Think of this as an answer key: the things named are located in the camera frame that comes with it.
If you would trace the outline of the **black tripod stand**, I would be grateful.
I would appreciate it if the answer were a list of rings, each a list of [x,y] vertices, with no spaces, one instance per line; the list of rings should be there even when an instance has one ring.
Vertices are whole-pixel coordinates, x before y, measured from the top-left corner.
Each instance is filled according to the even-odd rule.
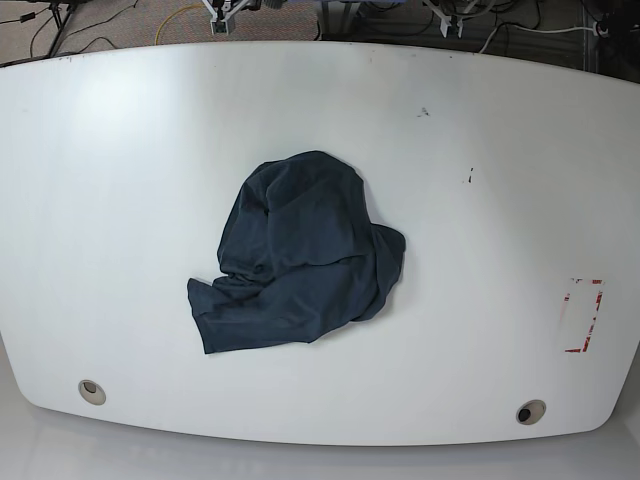
[[[58,51],[63,34],[72,16],[83,3],[85,3],[85,0],[55,0],[49,2],[49,10],[56,26],[56,34],[45,55],[46,58],[52,58]]]

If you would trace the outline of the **dark blue t-shirt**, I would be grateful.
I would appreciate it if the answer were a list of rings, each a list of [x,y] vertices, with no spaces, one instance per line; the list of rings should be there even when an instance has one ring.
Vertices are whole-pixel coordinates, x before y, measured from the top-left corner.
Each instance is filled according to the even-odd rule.
[[[398,282],[406,240],[370,220],[364,181],[309,151],[259,165],[224,226],[221,277],[187,283],[207,354],[312,343],[372,319]]]

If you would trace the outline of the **red tape rectangle marking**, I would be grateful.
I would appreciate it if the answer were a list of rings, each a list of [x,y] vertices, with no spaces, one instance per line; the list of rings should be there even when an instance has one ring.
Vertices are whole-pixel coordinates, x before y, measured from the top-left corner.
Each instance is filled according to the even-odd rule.
[[[558,332],[562,352],[577,354],[587,351],[602,303],[604,285],[605,282],[599,279],[569,280]]]

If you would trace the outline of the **left aluminium frame post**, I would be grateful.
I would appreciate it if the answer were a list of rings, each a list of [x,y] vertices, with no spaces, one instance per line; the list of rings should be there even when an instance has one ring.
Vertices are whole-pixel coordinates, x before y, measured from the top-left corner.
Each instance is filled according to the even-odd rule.
[[[235,28],[235,16],[250,3],[250,0],[202,0],[203,6],[211,15],[211,33],[230,34]]]

